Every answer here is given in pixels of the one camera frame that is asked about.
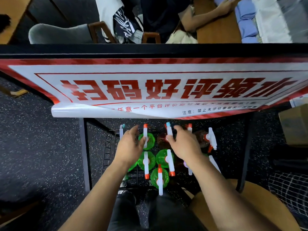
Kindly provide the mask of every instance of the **person's hand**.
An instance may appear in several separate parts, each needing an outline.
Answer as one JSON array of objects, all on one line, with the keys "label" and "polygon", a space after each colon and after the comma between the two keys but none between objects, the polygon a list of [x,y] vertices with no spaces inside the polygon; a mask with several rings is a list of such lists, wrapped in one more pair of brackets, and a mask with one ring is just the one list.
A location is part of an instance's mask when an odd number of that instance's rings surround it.
[{"label": "person's hand", "polygon": [[118,143],[113,162],[120,162],[129,169],[139,159],[146,137],[136,141],[138,125],[126,131]]},{"label": "person's hand", "polygon": [[176,140],[171,135],[167,135],[174,153],[187,164],[191,160],[198,159],[202,152],[196,136],[190,131],[183,130],[181,126],[174,126],[174,128],[177,130]]},{"label": "person's hand", "polygon": [[235,0],[224,0],[222,3],[220,3],[219,6],[216,7],[218,16],[226,15],[231,10],[233,10],[234,2]]}]

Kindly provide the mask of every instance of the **person's arm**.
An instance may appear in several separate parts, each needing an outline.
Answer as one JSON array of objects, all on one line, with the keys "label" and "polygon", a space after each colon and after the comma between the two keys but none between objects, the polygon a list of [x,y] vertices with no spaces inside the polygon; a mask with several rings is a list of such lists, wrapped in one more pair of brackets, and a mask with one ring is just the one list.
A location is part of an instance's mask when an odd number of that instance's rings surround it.
[{"label": "person's arm", "polygon": [[59,231],[104,231],[108,229],[118,188],[128,169],[142,153],[145,137],[136,145],[138,126],[126,131],[115,158]]},{"label": "person's arm", "polygon": [[216,9],[210,11],[206,14],[194,15],[192,14],[191,6],[189,5],[186,10],[179,13],[179,17],[181,19],[182,25],[185,31],[195,31],[196,28],[210,22],[211,20],[226,15],[233,9],[233,3],[235,0],[224,0],[219,4]]},{"label": "person's arm", "polygon": [[181,126],[176,140],[167,139],[175,154],[183,159],[193,171],[220,231],[281,231],[267,218],[245,202],[239,193],[201,152],[196,136]]}]

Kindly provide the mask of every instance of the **jeans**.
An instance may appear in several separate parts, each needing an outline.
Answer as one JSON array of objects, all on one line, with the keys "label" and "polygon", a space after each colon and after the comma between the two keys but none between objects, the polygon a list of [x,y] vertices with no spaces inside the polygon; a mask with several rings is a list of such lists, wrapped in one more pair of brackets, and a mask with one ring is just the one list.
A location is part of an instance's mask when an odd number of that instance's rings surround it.
[{"label": "jeans", "polygon": [[149,229],[140,226],[135,198],[131,192],[126,191],[116,199],[107,231],[206,230],[195,214],[174,201],[166,191],[163,196],[159,196],[156,190],[148,191],[145,202]]}]

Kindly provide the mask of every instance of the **red and white sign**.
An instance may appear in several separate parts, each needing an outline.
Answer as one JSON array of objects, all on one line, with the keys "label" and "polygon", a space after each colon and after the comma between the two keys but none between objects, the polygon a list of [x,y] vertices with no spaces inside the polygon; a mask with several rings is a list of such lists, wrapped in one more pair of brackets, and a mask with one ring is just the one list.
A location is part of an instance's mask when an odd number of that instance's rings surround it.
[{"label": "red and white sign", "polygon": [[0,60],[0,70],[50,97],[55,117],[202,119],[308,92],[305,58]]}]

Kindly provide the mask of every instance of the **plaid fabric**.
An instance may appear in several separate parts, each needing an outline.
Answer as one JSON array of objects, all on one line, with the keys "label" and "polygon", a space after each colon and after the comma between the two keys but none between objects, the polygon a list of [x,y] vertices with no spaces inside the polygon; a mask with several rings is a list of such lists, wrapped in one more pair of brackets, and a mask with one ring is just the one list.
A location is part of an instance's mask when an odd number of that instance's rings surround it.
[{"label": "plaid fabric", "polygon": [[275,171],[269,178],[269,189],[296,214],[308,219],[308,176]]}]

